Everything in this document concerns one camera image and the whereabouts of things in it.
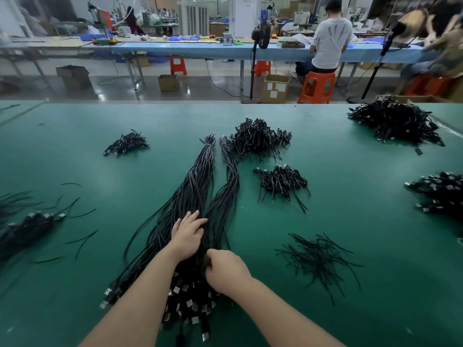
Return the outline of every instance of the stool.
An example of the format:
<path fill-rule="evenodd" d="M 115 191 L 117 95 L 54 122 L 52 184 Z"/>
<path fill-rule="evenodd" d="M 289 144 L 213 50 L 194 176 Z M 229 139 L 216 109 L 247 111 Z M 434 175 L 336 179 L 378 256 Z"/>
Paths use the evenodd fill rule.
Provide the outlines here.
<path fill-rule="evenodd" d="M 174 59 L 179 59 L 180 64 L 175 64 Z M 187 68 L 185 67 L 185 60 L 174 54 L 170 55 L 170 74 L 174 75 L 176 72 L 183 72 L 183 75 L 187 75 Z"/>
<path fill-rule="evenodd" d="M 442 96 L 450 83 L 449 77 L 433 77 L 429 74 L 421 74 L 413 79 L 412 84 L 405 92 L 406 96 Z"/>
<path fill-rule="evenodd" d="M 299 99 L 297 103 L 300 104 L 302 101 L 310 104 L 328 104 L 331 100 L 331 94 L 333 92 L 334 80 L 336 75 L 333 73 L 314 73 L 309 72 L 306 75 L 306 80 L 302 86 Z M 310 80 L 313 79 L 313 83 L 310 88 L 307 86 Z M 326 92 L 325 87 L 330 82 L 330 89 Z"/>
<path fill-rule="evenodd" d="M 258 60 L 256 65 L 254 66 L 254 74 L 257 77 L 261 76 L 263 72 L 268 72 L 270 74 L 271 70 L 272 70 L 272 61 L 269 61 L 269 63 L 267 64 L 267 61 Z"/>

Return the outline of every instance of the gray floor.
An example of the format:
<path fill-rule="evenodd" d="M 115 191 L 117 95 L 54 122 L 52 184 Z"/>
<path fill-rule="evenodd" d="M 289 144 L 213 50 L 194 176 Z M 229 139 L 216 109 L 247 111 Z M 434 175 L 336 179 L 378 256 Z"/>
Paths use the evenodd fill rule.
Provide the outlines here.
<path fill-rule="evenodd" d="M 40 63 L 47 75 L 50 88 L 37 75 L 37 70 L 31 67 L 31 63 L 20 63 L 19 67 L 24 74 L 18 78 L 13 76 L 10 68 L 0 63 L 0 73 L 3 78 L 20 87 L 15 93 L 1 94 L 0 99 L 49 99 L 51 102 L 78 102 L 78 101 L 236 101 L 239 102 L 241 95 L 249 95 L 250 92 L 250 62 L 245 62 L 244 91 L 239 90 L 239 61 L 223 62 L 221 60 L 185 60 L 188 76 L 179 76 L 181 88 L 176 93 L 162 93 L 159 90 L 157 77 L 160 74 L 170 72 L 169 63 L 153 64 L 143 68 L 145 84 L 139 84 L 138 92 L 135 93 L 130 79 L 127 77 L 128 70 L 124 63 L 114 63 L 102 60 L 80 60 L 74 65 L 83 65 L 90 72 L 90 80 L 93 89 L 83 92 L 68 92 L 63 85 L 61 78 L 55 75 L 56 66 L 68 63 L 69 60 L 44 60 Z M 345 86 L 349 80 L 352 66 L 346 65 L 341 78 L 337 81 L 332 95 L 332 103 L 345 102 L 348 96 L 362 95 L 367 85 L 372 70 L 364 71 L 357 69 L 354 84 L 347 89 Z M 272 73 L 288 74 L 294 72 L 294 65 L 284 62 L 272 64 Z M 264 76 L 256 77 L 254 82 L 254 96 L 260 97 L 263 87 Z M 394 91 L 398 80 L 398 72 L 381 69 L 370 88 L 367 99 L 374 99 L 379 94 Z M 295 103 L 301 91 L 300 83 L 294 78 L 290 81 L 287 103 Z"/>

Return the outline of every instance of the blue tablecloth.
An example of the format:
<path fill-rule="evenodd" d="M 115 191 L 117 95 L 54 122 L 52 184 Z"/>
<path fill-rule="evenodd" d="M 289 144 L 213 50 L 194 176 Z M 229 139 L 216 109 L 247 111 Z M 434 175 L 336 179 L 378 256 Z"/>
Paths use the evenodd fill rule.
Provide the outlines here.
<path fill-rule="evenodd" d="M 223 46 L 214 43 L 178 43 L 178 42 L 126 42 L 112 46 L 115 53 L 124 54 L 131 51 L 155 51 L 165 54 L 178 54 L 196 58 L 249 60 L 253 44 Z M 374 62 L 378 59 L 382 46 L 380 44 L 352 44 L 342 55 L 342 62 Z M 422 47 L 411 45 L 400 50 L 391 48 L 384 57 L 384 63 L 416 63 L 421 56 Z M 304 61 L 313 57 L 306 48 L 279 48 L 269 44 L 265 50 L 259 49 L 257 60 Z"/>

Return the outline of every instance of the person in dark red clothing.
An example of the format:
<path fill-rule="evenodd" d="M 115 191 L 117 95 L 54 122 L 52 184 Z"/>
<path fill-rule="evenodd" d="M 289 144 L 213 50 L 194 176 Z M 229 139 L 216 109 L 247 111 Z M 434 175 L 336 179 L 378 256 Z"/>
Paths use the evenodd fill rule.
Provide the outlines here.
<path fill-rule="evenodd" d="M 145 35 L 145 32 L 136 24 L 136 17 L 131 6 L 127 7 L 125 23 L 130 28 L 130 32 L 135 35 Z"/>

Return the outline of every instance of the pile of cut wires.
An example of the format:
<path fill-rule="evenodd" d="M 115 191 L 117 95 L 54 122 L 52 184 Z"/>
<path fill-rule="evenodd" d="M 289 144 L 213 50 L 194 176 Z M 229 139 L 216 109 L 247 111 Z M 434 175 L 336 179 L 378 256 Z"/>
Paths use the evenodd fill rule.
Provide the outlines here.
<path fill-rule="evenodd" d="M 172 278 L 167 306 L 163 317 L 162 328 L 170 328 L 175 321 L 180 318 L 180 334 L 177 336 L 184 344 L 183 325 L 188 323 L 201 323 L 203 340 L 208 339 L 209 324 L 206 316 L 215 306 L 214 297 L 216 293 L 207 283 L 204 276 L 204 256 L 208 245 L 220 244 L 218 238 L 225 235 L 226 215 L 218 214 L 224 207 L 219 205 L 221 200 L 233 199 L 237 193 L 238 169 L 235 168 L 228 151 L 229 146 L 226 141 L 221 140 L 223 157 L 225 162 L 230 163 L 230 186 L 224 186 L 218 193 L 219 199 L 213 199 L 209 210 L 206 210 L 207 200 L 211 198 L 213 188 L 212 171 L 215 167 L 214 154 L 212 147 L 215 145 L 214 135 L 209 135 L 204 140 L 204 147 L 194 162 L 193 167 L 187 173 L 183 183 L 174 192 L 172 197 L 156 212 L 154 212 L 134 233 L 124 252 L 124 260 L 128 262 L 128 252 L 134 239 L 139 235 L 142 228 L 157 216 L 156 224 L 148 235 L 145 248 L 127 265 L 127 268 L 112 282 L 106 290 L 106 298 L 100 307 L 106 309 L 113 305 L 127 291 L 127 289 L 140 276 L 148 263 L 154 256 L 163 249 L 171 239 L 171 230 L 178 218 L 183 218 L 188 211 L 199 210 L 200 215 L 211 215 L 207 227 L 204 227 L 205 234 L 198 252 L 187 260 L 178 264 L 174 277 Z M 217 226 L 215 236 L 212 238 L 208 230 Z"/>
<path fill-rule="evenodd" d="M 27 207 L 36 206 L 43 202 L 31 202 L 33 197 L 30 196 L 30 191 L 19 192 L 14 195 L 7 193 L 0 197 L 0 229 L 4 227 L 6 222 L 18 212 Z"/>
<path fill-rule="evenodd" d="M 424 140 L 444 146 L 442 139 L 436 133 L 438 126 L 429 114 L 417 106 L 400 104 L 394 96 L 377 99 L 368 104 L 349 109 L 349 118 L 359 124 L 365 124 L 374 129 L 378 141 L 405 140 L 414 145 Z"/>
<path fill-rule="evenodd" d="M 121 134 L 120 139 L 116 140 L 112 145 L 109 145 L 108 148 L 103 152 L 103 156 L 110 152 L 114 152 L 116 154 L 124 154 L 128 151 L 133 151 L 138 148 L 149 146 L 149 144 L 146 142 L 146 138 L 140 134 L 141 132 L 137 133 L 133 129 L 131 129 L 131 132 L 127 135 Z"/>
<path fill-rule="evenodd" d="M 260 168 L 253 169 L 252 171 L 259 174 L 261 178 L 261 188 L 258 202 L 263 202 L 267 192 L 272 194 L 272 201 L 275 200 L 276 194 L 281 193 L 289 202 L 291 202 L 292 193 L 303 212 L 307 213 L 308 208 L 299 199 L 295 190 L 300 189 L 302 192 L 304 192 L 305 189 L 309 196 L 311 196 L 311 194 L 307 187 L 307 180 L 300 175 L 297 169 L 292 170 L 291 167 L 287 164 L 283 166 L 277 164 L 275 165 L 273 171 Z M 262 189 L 265 190 L 265 193 L 261 201 Z"/>
<path fill-rule="evenodd" d="M 9 224 L 0 233 L 0 266 L 12 257 L 37 243 L 44 235 L 50 233 L 65 214 L 50 215 L 30 213 L 20 224 Z"/>
<path fill-rule="evenodd" d="M 440 172 L 437 175 L 422 176 L 418 181 L 405 183 L 431 201 L 417 203 L 423 212 L 454 216 L 463 220 L 463 176 Z"/>
<path fill-rule="evenodd" d="M 308 241 L 297 234 L 288 234 L 297 243 L 297 248 L 291 244 L 284 246 L 284 249 L 277 249 L 277 255 L 282 255 L 287 261 L 287 266 L 295 268 L 295 274 L 298 275 L 299 271 L 305 275 L 311 275 L 312 281 L 306 286 L 309 287 L 316 280 L 320 280 L 323 287 L 328 291 L 331 297 L 331 302 L 334 306 L 334 298 L 330 292 L 330 286 L 336 285 L 339 291 L 345 297 L 340 282 L 344 281 L 336 271 L 336 266 L 341 264 L 348 267 L 352 274 L 354 274 L 357 281 L 358 288 L 362 291 L 362 286 L 358 280 L 357 275 L 351 266 L 362 267 L 362 265 L 354 264 L 346 261 L 342 257 L 342 252 L 353 254 L 353 252 L 342 248 L 335 244 L 326 234 L 316 235 L 317 239 Z"/>
<path fill-rule="evenodd" d="M 253 153 L 259 157 L 259 161 L 263 157 L 273 156 L 276 162 L 276 157 L 281 159 L 279 147 L 287 149 L 292 138 L 291 132 L 280 128 L 275 132 L 263 119 L 252 121 L 246 117 L 235 129 L 236 133 L 230 135 L 229 140 L 237 160 L 243 160 L 247 153 Z"/>

